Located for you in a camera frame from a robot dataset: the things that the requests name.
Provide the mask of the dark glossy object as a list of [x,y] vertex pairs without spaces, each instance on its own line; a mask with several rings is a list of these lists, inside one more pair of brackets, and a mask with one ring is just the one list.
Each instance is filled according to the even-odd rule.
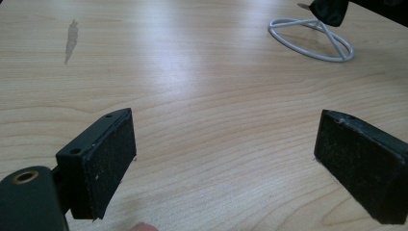
[[340,27],[344,21],[349,0],[313,0],[310,5],[298,3],[302,9],[311,11],[319,21]]

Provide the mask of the white wire stand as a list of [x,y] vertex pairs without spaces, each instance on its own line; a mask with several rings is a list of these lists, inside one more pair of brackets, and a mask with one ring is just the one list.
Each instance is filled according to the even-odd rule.
[[[286,28],[291,26],[303,26],[315,31],[319,31],[327,36],[330,43],[333,45],[338,53],[337,57],[321,55],[319,53],[307,50],[298,45],[295,45],[277,33],[277,29]],[[292,49],[293,51],[300,53],[302,55],[308,56],[321,61],[331,62],[331,63],[345,63],[354,58],[355,51],[349,42],[344,38],[338,36],[337,34],[331,32],[329,28],[318,19],[295,19],[288,17],[280,17],[272,19],[268,25],[269,33],[281,44]]]

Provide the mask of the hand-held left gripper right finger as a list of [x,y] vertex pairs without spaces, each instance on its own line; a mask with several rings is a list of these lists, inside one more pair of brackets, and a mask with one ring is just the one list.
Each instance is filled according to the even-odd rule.
[[321,112],[314,154],[370,216],[408,219],[408,143],[353,115]]

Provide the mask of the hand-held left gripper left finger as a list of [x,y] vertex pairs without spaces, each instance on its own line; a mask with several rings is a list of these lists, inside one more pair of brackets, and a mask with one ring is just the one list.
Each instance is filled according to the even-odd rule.
[[67,189],[65,207],[76,219],[103,218],[137,155],[132,110],[101,116],[62,148],[56,159]]

